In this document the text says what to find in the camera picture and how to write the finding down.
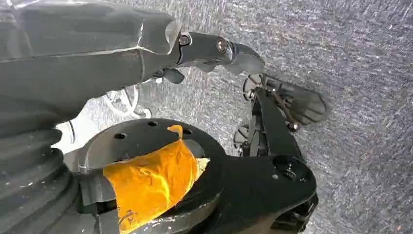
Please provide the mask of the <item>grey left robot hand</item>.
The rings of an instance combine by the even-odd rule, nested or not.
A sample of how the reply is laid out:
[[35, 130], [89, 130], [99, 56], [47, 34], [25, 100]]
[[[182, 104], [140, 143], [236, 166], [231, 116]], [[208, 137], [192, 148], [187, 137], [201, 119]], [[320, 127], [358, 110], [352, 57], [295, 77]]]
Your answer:
[[118, 233], [114, 212], [81, 205], [82, 178], [53, 145], [86, 102], [178, 67], [258, 73], [262, 58], [221, 37], [188, 33], [166, 13], [103, 0], [0, 3], [0, 231]]

